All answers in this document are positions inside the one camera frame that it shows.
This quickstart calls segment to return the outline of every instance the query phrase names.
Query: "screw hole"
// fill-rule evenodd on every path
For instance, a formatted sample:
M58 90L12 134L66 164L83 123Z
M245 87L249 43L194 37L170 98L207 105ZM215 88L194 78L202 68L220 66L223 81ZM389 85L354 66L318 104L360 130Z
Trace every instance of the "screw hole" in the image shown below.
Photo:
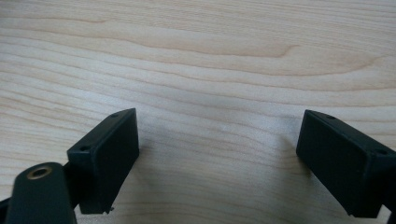
M381 155L387 155L388 152L385 149L377 149L376 152Z
M52 168L49 166L41 166L38 168L35 168L33 171L31 171L28 175L27 178L31 180L39 179L42 178L46 175L49 175L52 172Z
M90 150L90 146L83 146L83 147L81 147L79 150L80 151L88 151L88 150Z

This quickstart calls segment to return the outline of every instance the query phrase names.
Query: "mounting hole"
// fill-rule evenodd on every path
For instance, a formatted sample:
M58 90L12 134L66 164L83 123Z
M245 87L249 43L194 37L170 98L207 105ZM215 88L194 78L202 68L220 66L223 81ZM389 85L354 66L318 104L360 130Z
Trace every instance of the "mounting hole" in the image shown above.
M33 171L27 174L27 178L31 180L42 178L46 175L49 175L52 172L52 168L49 166L40 166L35 168Z
M388 152L385 149L376 149L376 153L381 154L381 155L387 155Z
M83 147L81 147L79 150L80 151L88 151L88 150L90 150L90 146L83 146Z

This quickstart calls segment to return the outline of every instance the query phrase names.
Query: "black plastic part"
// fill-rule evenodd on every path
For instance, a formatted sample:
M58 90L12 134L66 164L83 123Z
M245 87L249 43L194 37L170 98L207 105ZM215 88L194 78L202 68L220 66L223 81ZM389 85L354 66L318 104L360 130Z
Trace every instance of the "black plastic part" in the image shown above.
M394 196L396 153L332 116L305 111L297 155L349 215L377 217Z
M136 111L108 116L67 151L65 166L73 205L83 214L109 213L139 156Z
M77 223L61 164L42 163L17 176L6 223Z

